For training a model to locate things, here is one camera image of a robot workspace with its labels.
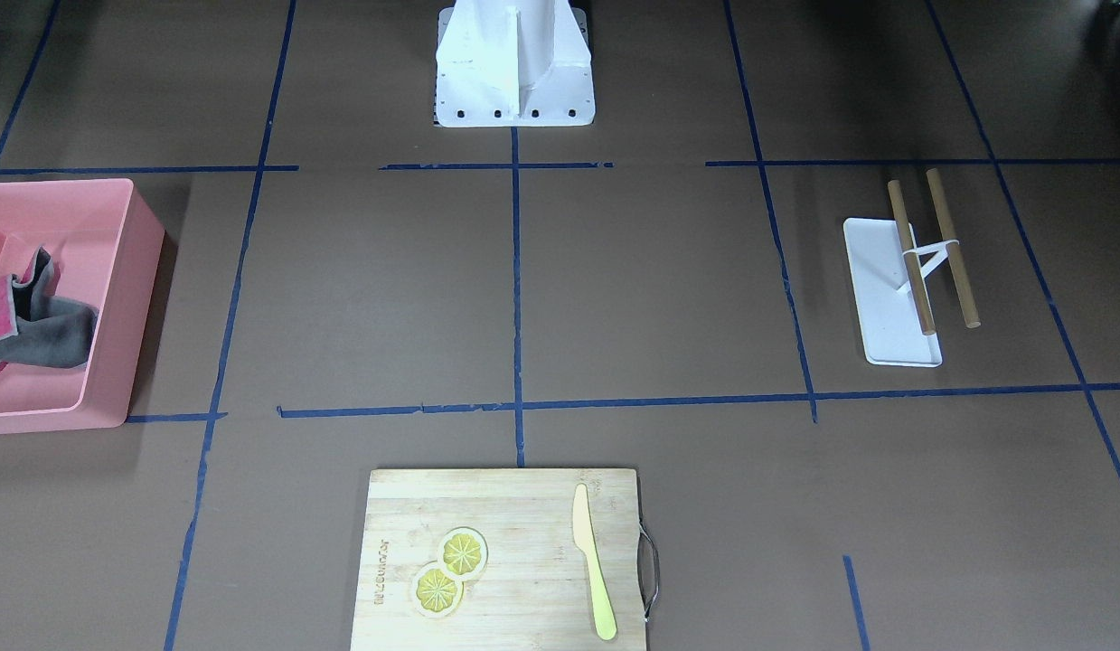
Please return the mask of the yellow plastic knife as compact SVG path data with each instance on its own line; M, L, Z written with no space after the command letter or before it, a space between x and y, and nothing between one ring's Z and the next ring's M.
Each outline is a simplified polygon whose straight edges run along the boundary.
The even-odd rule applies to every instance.
M573 543L584 554L586 562L586 578L588 578L589 594L591 594L594 630L600 640L614 640L618 631L617 622L604 573L601 573L596 536L594 536L592 529L588 487L584 483L573 489L571 527Z

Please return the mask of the lemon slice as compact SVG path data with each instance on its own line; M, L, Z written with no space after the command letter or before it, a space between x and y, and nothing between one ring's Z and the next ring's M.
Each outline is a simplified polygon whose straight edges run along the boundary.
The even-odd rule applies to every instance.
M488 555L484 534L467 526L449 529L438 545L439 568L451 580L475 580L485 571Z
M416 613L424 619L447 619L459 610L466 585L448 576L441 566L429 562L412 577L410 598Z

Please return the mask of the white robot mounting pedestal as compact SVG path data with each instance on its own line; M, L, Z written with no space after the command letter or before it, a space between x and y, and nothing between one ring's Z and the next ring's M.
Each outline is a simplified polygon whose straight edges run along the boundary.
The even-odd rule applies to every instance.
M592 124L585 1L456 1L438 13L435 123L446 128Z

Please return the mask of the bamboo cutting board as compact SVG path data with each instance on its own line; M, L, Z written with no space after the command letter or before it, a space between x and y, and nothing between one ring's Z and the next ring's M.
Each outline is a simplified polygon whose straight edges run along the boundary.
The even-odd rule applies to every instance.
M571 506L588 487L601 574L617 636L592 626ZM629 468L374 469L362 531L353 650L645 650L640 483ZM485 571L447 619L416 613L416 571L438 564L449 529L488 545Z

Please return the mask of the white towel rack stand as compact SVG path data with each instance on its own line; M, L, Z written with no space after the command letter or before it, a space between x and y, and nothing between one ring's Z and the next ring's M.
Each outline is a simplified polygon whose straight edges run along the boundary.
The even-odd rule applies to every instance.
M941 240L920 244L900 188L887 184L892 218L844 218L846 260L866 362L881 366L937 368L943 354L927 278L941 266L951 272L967 328L982 320L936 168L925 173Z

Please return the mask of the pink and grey cloth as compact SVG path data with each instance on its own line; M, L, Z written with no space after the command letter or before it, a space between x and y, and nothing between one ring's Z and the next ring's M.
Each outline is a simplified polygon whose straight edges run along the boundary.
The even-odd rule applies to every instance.
M0 276L0 373L7 365L81 368L97 328L97 309L54 294L57 266L36 248L22 275Z

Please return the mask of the lemon slice lower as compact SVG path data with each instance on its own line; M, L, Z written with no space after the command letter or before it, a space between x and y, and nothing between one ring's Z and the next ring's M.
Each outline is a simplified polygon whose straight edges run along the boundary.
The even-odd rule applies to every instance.
M416 613L424 619L447 619L459 610L466 585L448 576L441 566L429 562L412 577L410 598Z

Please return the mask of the lemon slice upper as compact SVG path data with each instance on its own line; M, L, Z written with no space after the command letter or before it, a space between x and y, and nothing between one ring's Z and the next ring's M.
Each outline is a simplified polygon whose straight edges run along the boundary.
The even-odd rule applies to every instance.
M485 571L488 555L484 534L467 526L449 529L438 545L439 568L451 580L475 580Z

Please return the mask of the pink plastic bin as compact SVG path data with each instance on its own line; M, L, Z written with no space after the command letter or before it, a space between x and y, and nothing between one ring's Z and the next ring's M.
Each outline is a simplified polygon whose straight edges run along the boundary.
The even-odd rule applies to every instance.
M0 183L0 276L22 275L43 247L57 266L52 292L99 313L85 365L1 371L0 434L123 424L164 238L125 178Z

